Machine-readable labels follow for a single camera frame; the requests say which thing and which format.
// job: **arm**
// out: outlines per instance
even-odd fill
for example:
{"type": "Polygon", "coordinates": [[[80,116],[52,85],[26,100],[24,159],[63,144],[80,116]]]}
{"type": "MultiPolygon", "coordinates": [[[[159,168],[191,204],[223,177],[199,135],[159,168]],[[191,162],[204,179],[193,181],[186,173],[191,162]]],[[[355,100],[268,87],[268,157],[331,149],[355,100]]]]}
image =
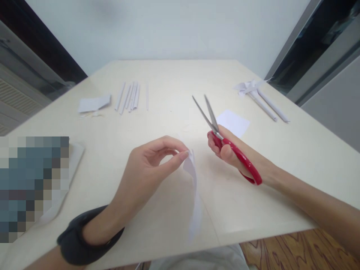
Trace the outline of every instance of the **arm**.
{"type": "MultiPolygon", "coordinates": [[[[360,211],[358,209],[278,168],[226,128],[219,126],[219,129],[221,135],[236,144],[254,164],[265,185],[271,186],[290,198],[321,228],[339,241],[354,256],[360,258],[360,211]]],[[[219,158],[251,177],[229,145],[223,146],[220,151],[215,146],[211,135],[208,139],[208,145],[219,158]]]]}
{"type": "MultiPolygon", "coordinates": [[[[162,181],[183,163],[188,157],[188,150],[181,141],[169,136],[133,149],[113,200],[83,227],[84,240],[91,246],[109,242],[144,207],[162,181]],[[167,155],[173,157],[160,165],[167,155]]],[[[69,264],[62,257],[60,247],[56,246],[26,270],[79,270],[85,267],[69,264]]]]}

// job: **red scissors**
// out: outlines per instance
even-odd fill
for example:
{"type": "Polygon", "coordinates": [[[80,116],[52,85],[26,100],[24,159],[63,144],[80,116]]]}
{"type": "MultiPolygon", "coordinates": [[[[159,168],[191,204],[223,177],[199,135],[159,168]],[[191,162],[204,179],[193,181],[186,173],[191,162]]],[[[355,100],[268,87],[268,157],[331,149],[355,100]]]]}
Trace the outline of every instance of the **red scissors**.
{"type": "Polygon", "coordinates": [[[200,108],[199,104],[196,102],[196,99],[194,98],[194,96],[192,96],[192,98],[194,99],[196,105],[198,106],[199,110],[201,111],[203,117],[205,118],[206,122],[208,123],[208,125],[211,127],[212,131],[209,131],[207,136],[209,137],[210,133],[213,135],[214,137],[214,142],[215,145],[221,150],[222,146],[225,144],[229,144],[231,149],[234,151],[234,153],[236,154],[237,158],[240,160],[240,162],[242,164],[245,165],[245,167],[249,170],[249,172],[252,175],[252,178],[245,176],[240,170],[239,172],[242,174],[243,177],[245,177],[250,183],[254,184],[254,185],[260,185],[263,180],[261,179],[261,176],[259,174],[259,172],[256,170],[256,168],[254,167],[254,165],[250,162],[250,160],[243,154],[243,152],[240,151],[239,148],[236,147],[235,144],[233,144],[230,140],[223,138],[219,132],[219,127],[218,127],[218,123],[216,122],[216,118],[214,116],[213,110],[211,109],[210,103],[207,100],[206,95],[205,96],[205,101],[206,101],[206,105],[207,105],[207,109],[209,110],[209,114],[210,114],[210,118],[211,118],[211,122],[209,121],[209,119],[206,117],[206,115],[204,114],[203,110],[200,108]]]}

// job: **scissor handle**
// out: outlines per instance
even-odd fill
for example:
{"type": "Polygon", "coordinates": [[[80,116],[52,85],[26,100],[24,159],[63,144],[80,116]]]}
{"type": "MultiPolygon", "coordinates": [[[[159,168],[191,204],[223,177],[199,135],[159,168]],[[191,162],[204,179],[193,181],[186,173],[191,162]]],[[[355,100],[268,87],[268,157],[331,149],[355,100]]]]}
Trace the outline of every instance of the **scissor handle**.
{"type": "Polygon", "coordinates": [[[239,148],[237,148],[237,146],[232,143],[230,140],[224,138],[222,141],[221,139],[219,139],[218,137],[216,137],[216,135],[214,134],[214,132],[209,131],[207,133],[207,137],[209,137],[210,133],[213,135],[214,138],[214,143],[215,145],[221,150],[222,146],[224,144],[229,144],[231,149],[233,150],[233,152],[235,153],[235,155],[237,156],[237,158],[240,160],[240,162],[242,164],[244,164],[244,166],[247,168],[247,170],[251,173],[253,178],[250,178],[246,175],[244,175],[240,170],[239,172],[241,173],[241,175],[248,180],[250,183],[254,184],[254,185],[260,185],[263,180],[261,179],[261,176],[258,172],[258,170],[254,167],[254,165],[250,162],[250,160],[243,154],[243,152],[240,151],[239,148]]]}

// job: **black wristband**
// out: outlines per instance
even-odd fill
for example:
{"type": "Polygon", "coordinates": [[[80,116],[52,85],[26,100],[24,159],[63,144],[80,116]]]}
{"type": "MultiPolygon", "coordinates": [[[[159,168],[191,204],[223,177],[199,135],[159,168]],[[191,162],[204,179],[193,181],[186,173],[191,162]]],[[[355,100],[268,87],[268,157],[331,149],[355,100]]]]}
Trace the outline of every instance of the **black wristband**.
{"type": "Polygon", "coordinates": [[[91,246],[83,238],[83,227],[107,205],[87,211],[74,218],[67,229],[58,237],[63,258],[70,264],[83,266],[91,264],[105,255],[119,240],[125,228],[119,231],[108,243],[101,246],[91,246]]]}

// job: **tabletop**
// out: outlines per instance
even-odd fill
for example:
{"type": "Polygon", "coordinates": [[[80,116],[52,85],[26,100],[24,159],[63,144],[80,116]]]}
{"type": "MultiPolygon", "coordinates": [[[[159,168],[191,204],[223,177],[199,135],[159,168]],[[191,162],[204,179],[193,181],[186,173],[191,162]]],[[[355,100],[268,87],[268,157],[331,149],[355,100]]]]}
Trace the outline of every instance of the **tabletop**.
{"type": "Polygon", "coordinates": [[[290,200],[264,185],[254,186],[218,159],[207,145],[209,126],[192,95],[214,114],[231,110],[250,121],[242,140],[274,164],[308,184],[360,209],[360,154],[270,85],[262,91],[288,116],[275,123],[233,87],[259,80],[235,60],[114,61],[48,105],[8,136],[69,136],[85,147],[59,215],[32,227],[14,244],[4,269],[22,269],[56,245],[78,214],[108,204],[119,185],[130,151],[155,138],[181,138],[194,150],[202,224],[188,241],[194,205],[191,177],[171,174],[126,227],[120,241],[88,269],[106,269],[217,246],[314,228],[290,200]],[[115,112],[123,82],[141,85],[138,109],[115,112]],[[149,87],[149,110],[145,88],[149,87]],[[80,119],[81,98],[112,94],[102,116],[80,119]]]}

